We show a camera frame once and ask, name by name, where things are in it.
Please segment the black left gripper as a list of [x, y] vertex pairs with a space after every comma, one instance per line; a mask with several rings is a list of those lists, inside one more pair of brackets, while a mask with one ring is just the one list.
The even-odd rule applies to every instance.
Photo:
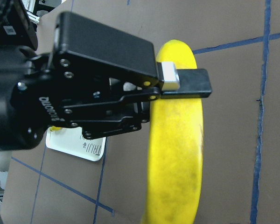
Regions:
[[119, 71], [105, 65], [87, 71], [89, 66], [82, 61], [68, 80], [70, 69], [57, 65], [54, 54], [0, 45], [0, 151], [35, 148], [50, 126], [81, 127], [88, 139], [118, 134], [103, 110], [111, 108], [109, 80]]

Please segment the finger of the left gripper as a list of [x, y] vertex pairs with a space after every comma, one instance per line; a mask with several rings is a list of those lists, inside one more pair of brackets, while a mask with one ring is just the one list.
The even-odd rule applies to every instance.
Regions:
[[162, 98], [206, 98], [212, 92], [205, 69], [158, 63], [151, 42], [72, 12], [56, 19], [53, 63], [78, 78], [98, 76], [157, 87]]
[[89, 140], [138, 131], [150, 119], [149, 102], [63, 104], [68, 127]]

